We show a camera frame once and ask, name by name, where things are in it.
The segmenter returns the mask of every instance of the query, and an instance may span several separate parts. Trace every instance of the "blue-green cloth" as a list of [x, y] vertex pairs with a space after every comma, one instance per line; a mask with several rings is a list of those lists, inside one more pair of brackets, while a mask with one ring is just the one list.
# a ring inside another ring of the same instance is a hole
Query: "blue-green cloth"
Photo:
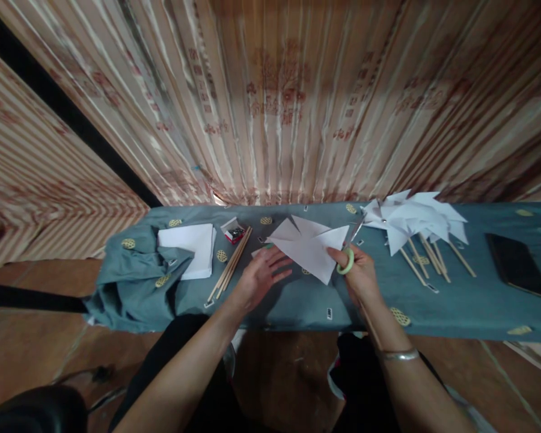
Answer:
[[[367, 203], [351, 203], [359, 207]], [[346, 209], [347, 202], [284, 206], [182, 206], [151, 209], [134, 227], [167, 228], [169, 221], [182, 220], [183, 226], [212, 223], [219, 227], [237, 217], [244, 227], [252, 226], [253, 232], [242, 254], [238, 266], [221, 299], [214, 305], [204, 304], [211, 293], [226, 263], [213, 261], [210, 278], [180, 281], [176, 287], [174, 311], [206, 313], [211, 315], [222, 304], [237, 283], [242, 270], [251, 260], [251, 253], [262, 244], [278, 225], [290, 215], [307, 218], [328, 227], [336, 228], [357, 222], [359, 214]], [[375, 260], [377, 278], [389, 307], [396, 307], [410, 317], [411, 334], [430, 336], [478, 338], [491, 340], [541, 341], [541, 298], [504, 284], [497, 274], [484, 234], [495, 233], [525, 242], [541, 270], [541, 203], [489, 203], [454, 205], [467, 220], [465, 225], [469, 245], [459, 250], [477, 273], [473, 278], [450, 247], [439, 242], [452, 283], [447, 283], [435, 270], [428, 266], [430, 282], [439, 289], [435, 294], [421, 285], [400, 254], [391, 257], [385, 246], [384, 232], [363, 227], [355, 243], [363, 241], [362, 250]], [[527, 210], [533, 216], [520, 216], [517, 210]], [[261, 224], [263, 217], [272, 217], [272, 224]], [[418, 239], [414, 242], [423, 253]], [[107, 254], [117, 250], [116, 243], [107, 245]], [[223, 250], [231, 257], [233, 246], [219, 235], [215, 241], [216, 251]], [[126, 262], [114, 269], [121, 278]], [[135, 272], [132, 269], [124, 272]], [[327, 318], [327, 309], [332, 319]], [[529, 326], [532, 333], [521, 336], [507, 334], [513, 328]], [[243, 323], [248, 328], [270, 330], [360, 330], [364, 326], [355, 312], [344, 278], [333, 273], [331, 282], [325, 286], [312, 275], [305, 275], [298, 265], [293, 265], [293, 274], [271, 289], [262, 303], [250, 313]]]
[[[129, 232], [132, 232], [131, 228], [117, 236], [127, 236]], [[116, 239], [112, 244], [120, 245], [119, 242], [116, 243]], [[159, 252], [154, 253], [159, 263], [149, 267], [145, 260], [136, 261], [136, 258], [149, 254], [133, 252], [122, 246], [121, 249], [122, 251], [116, 248], [108, 251], [103, 261], [100, 274], [103, 275], [104, 282], [100, 282], [99, 278], [96, 291], [84, 301], [88, 316], [94, 318], [97, 324], [115, 330], [137, 333], [164, 330], [175, 317], [170, 291], [191, 264], [194, 253], [182, 248], [159, 247]], [[132, 266], [128, 275], [135, 275], [136, 279], [124, 279], [122, 272], [125, 263]], [[149, 270], [152, 278], [144, 275]]]

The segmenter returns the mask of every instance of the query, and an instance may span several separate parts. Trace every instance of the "black chair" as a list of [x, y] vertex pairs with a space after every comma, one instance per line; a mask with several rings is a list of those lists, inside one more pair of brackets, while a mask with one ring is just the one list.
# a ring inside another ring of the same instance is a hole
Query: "black chair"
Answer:
[[113, 373], [112, 367], [84, 370], [18, 394], [0, 405], [0, 433], [86, 433], [88, 415], [126, 389], [109, 392], [88, 409], [82, 395], [64, 383], [82, 374], [91, 375], [92, 382], [104, 383]]

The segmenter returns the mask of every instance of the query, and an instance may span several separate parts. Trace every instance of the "beige curtain with red pattern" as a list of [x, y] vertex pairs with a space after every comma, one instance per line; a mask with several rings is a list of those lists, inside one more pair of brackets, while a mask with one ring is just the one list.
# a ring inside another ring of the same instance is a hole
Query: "beige curtain with red pattern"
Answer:
[[541, 2], [0, 0], [164, 204], [541, 200]]
[[146, 211], [0, 59], [0, 266], [85, 259]]

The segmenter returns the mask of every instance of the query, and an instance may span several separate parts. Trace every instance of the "stack of white paper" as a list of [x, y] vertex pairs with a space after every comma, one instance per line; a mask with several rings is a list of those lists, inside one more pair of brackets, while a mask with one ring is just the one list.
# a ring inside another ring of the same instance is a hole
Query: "stack of white paper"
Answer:
[[182, 274], [181, 280], [198, 280], [212, 275], [212, 256], [216, 229], [212, 224], [174, 227], [158, 231], [160, 247], [178, 247], [194, 252], [194, 259]]
[[267, 238], [283, 253], [317, 277], [323, 284], [328, 284], [335, 269], [335, 261], [326, 252], [327, 247], [340, 250], [349, 226], [332, 229], [314, 221], [293, 215], [296, 226], [289, 219]]

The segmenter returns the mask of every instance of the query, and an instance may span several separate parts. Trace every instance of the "silver bangle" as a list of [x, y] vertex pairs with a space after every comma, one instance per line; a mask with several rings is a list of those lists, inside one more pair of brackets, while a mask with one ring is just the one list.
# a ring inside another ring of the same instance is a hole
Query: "silver bangle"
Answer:
[[419, 351], [411, 349], [406, 352], [379, 352], [379, 357], [383, 361], [410, 361], [419, 357]]

